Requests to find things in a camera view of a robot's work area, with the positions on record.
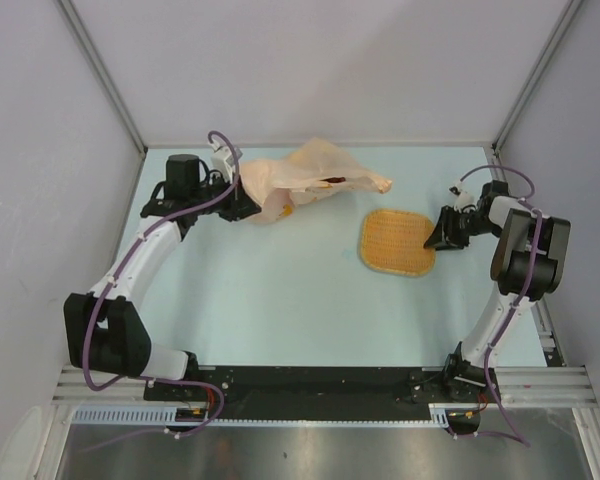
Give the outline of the translucent orange plastic bag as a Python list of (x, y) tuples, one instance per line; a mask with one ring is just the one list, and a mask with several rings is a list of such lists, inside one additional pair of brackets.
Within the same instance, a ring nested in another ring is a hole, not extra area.
[(247, 195), (260, 207), (251, 216), (269, 224), (290, 216), (301, 206), (342, 192), (386, 194), (392, 180), (361, 165), (346, 150), (313, 138), (282, 159), (258, 158), (240, 166)]

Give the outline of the woven bamboo tray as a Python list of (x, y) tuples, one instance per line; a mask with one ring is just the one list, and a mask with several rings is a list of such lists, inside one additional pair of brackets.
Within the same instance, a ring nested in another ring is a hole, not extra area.
[(372, 270), (419, 277), (429, 273), (436, 253), (424, 247), (434, 230), (421, 214), (395, 209), (376, 209), (363, 220), (359, 241), (362, 262)]

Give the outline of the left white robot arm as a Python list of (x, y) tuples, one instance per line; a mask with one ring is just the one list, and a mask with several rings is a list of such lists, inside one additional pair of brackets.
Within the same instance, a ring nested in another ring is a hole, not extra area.
[(97, 371), (115, 380), (166, 381), (182, 400), (199, 392), (196, 356), (153, 341), (139, 307), (162, 264), (200, 217), (235, 222), (260, 212), (243, 187), (240, 158), (228, 146), (217, 148), (210, 163), (193, 154), (169, 156), (165, 177), (143, 206), (126, 251), (88, 292), (68, 296), (63, 312), (69, 358), (84, 377)]

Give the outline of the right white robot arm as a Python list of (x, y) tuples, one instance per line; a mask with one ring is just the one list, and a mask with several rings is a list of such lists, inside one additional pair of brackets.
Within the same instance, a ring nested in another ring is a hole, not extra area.
[(492, 293), (471, 332), (447, 356), (441, 373), (443, 393), (453, 401), (469, 402), (495, 379), (491, 363), (509, 327), (559, 286), (571, 223), (512, 196), (504, 181), (484, 184), (477, 199), (461, 181), (450, 192), (456, 201), (441, 209), (424, 248), (462, 250), (475, 236), (498, 238), (490, 266)]

